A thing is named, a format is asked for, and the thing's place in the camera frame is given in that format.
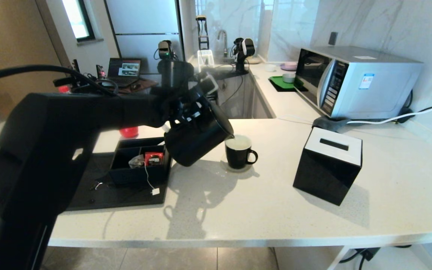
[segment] refrigerator door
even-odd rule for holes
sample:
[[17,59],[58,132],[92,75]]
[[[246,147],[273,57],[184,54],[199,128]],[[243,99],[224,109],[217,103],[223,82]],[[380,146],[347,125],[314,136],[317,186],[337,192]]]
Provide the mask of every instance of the refrigerator door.
[[174,0],[107,0],[115,34],[179,33]]
[[180,36],[178,34],[143,34],[143,35],[118,35],[116,36],[122,58],[140,58],[141,74],[157,74],[159,56],[154,52],[158,49],[160,41],[169,40],[173,51],[182,59]]

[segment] mug handle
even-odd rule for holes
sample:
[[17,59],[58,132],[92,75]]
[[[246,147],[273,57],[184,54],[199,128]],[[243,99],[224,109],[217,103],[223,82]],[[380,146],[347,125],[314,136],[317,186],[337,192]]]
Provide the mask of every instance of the mug handle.
[[[251,154],[251,153],[253,153],[254,156],[256,157],[256,160],[255,160],[255,161],[248,161],[249,154]],[[247,155],[246,155],[246,164],[255,164],[256,161],[258,161],[258,154],[257,154],[257,152],[254,151],[254,150],[252,150],[252,149],[249,149],[249,150],[247,151]]]

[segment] kitchen counter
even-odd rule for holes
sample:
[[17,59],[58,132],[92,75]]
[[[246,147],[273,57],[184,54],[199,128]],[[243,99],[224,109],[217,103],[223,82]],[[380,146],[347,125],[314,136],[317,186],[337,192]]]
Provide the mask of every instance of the kitchen counter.
[[[203,246],[388,246],[432,242],[432,146],[391,123],[345,127],[363,140],[363,166],[341,206],[292,187],[319,114],[298,94],[276,92],[280,75],[251,65],[272,119],[230,120],[252,139],[259,160],[248,171],[223,167],[224,144],[191,167],[173,163],[163,205],[62,213],[50,246],[174,248]],[[139,138],[162,129],[140,127]],[[117,130],[95,152],[112,152]]]

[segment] microwave sticker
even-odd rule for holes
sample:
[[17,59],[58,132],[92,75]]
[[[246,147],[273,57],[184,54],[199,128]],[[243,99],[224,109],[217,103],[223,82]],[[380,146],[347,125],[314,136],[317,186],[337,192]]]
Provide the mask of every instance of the microwave sticker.
[[374,74],[365,74],[360,84],[360,89],[369,89],[373,78]]
[[364,59],[364,60],[376,60],[377,58],[371,56],[353,56],[354,58]]

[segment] laptop screen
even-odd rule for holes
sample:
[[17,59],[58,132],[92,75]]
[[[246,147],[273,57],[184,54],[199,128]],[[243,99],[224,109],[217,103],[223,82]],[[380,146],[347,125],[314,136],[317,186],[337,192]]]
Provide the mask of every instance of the laptop screen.
[[108,77],[137,77],[141,60],[111,58],[109,60]]

